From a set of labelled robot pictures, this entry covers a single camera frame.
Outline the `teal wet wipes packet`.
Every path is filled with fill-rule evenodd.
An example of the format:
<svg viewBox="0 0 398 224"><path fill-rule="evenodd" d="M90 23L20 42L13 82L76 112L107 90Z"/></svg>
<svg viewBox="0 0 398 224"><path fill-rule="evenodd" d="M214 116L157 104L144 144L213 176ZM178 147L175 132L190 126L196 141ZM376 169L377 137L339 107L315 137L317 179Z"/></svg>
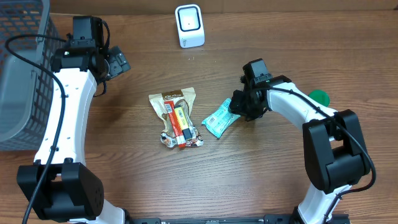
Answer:
<svg viewBox="0 0 398 224"><path fill-rule="evenodd" d="M231 99L227 98L221 106L209 117L205 118L201 124L216 138L220 138L226 129L241 116L230 111Z"/></svg>

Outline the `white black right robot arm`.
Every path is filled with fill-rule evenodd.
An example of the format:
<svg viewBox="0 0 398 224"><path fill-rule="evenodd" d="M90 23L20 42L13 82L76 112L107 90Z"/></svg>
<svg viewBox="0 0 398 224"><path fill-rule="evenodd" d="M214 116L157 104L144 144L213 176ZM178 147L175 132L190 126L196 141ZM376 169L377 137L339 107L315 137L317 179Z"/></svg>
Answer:
<svg viewBox="0 0 398 224"><path fill-rule="evenodd" d="M311 182L292 214L265 215L264 223L349 223L348 215L333 213L338 202L346 194L369 189L376 181L376 169L356 113L321 105L302 93L291 79L273 77L261 58L245 64L243 72L244 88L234 91L231 112L252 121L273 111L299 128Z"/></svg>

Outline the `yellow glue stick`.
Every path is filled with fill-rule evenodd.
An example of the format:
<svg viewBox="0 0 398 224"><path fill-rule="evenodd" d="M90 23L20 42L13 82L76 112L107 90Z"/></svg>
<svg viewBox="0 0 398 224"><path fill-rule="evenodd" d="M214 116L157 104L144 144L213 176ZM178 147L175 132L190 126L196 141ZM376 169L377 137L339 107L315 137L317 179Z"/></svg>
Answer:
<svg viewBox="0 0 398 224"><path fill-rule="evenodd" d="M183 112L183 108L181 106L176 106L174 108L174 112L177 116L178 124L180 126L180 129L183 133L183 136L186 140L191 140L192 139L192 134L189 129L189 124L188 121L185 117L185 113Z"/></svg>

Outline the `beige brown snack bag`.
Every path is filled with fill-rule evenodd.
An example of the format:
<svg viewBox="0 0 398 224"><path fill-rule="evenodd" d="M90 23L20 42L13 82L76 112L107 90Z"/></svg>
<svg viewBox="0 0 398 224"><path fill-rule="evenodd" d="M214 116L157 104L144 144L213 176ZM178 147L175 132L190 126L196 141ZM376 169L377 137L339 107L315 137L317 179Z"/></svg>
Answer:
<svg viewBox="0 0 398 224"><path fill-rule="evenodd" d="M168 148L203 145L203 138L190 119L195 98L193 87L149 95L154 111L164 122L160 140Z"/></svg>

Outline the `green lid jar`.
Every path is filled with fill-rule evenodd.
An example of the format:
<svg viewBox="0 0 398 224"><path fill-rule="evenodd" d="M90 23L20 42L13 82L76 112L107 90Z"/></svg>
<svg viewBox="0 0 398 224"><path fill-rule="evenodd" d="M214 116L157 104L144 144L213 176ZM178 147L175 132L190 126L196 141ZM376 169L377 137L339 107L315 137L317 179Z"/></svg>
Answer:
<svg viewBox="0 0 398 224"><path fill-rule="evenodd" d="M330 105L330 97L323 90L313 90L308 96L323 106L328 107Z"/></svg>

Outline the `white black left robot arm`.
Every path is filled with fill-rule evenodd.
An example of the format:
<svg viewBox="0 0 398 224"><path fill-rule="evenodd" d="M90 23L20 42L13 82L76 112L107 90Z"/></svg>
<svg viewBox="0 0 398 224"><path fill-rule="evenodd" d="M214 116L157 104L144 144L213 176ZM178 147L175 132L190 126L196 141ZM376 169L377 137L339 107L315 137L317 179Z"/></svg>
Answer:
<svg viewBox="0 0 398 224"><path fill-rule="evenodd" d="M30 166L20 166L17 183L28 200L25 214L63 223L131 222L129 212L104 197L102 181L86 167L85 134L98 85L128 71L120 48L109 44L107 23L75 16L73 31L50 59L54 89L44 138Z"/></svg>

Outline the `red snack stick packet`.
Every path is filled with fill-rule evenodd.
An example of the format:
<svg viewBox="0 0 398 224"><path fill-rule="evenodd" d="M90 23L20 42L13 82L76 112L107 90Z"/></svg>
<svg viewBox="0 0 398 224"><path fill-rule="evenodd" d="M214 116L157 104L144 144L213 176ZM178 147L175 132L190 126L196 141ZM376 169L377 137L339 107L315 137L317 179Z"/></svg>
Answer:
<svg viewBox="0 0 398 224"><path fill-rule="evenodd" d="M182 130L178 124L177 116L174 111L174 102L173 101L165 101L164 105L165 105L167 114L169 115L170 123L174 130L177 144L178 144L179 148L184 148L186 146L186 140L185 140Z"/></svg>

